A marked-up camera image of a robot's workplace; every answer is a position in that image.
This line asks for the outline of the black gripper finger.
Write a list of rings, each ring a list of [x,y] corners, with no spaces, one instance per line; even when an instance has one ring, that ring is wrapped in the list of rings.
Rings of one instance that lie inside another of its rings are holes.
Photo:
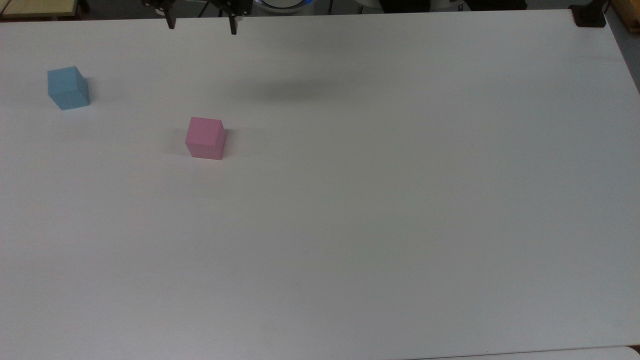
[[[174,29],[176,24],[176,16],[174,14],[175,0],[142,0],[142,6],[154,9],[154,11],[163,16],[169,29]]]
[[[238,22],[251,14],[251,0],[211,0],[211,4],[227,15],[233,35],[237,34]]]

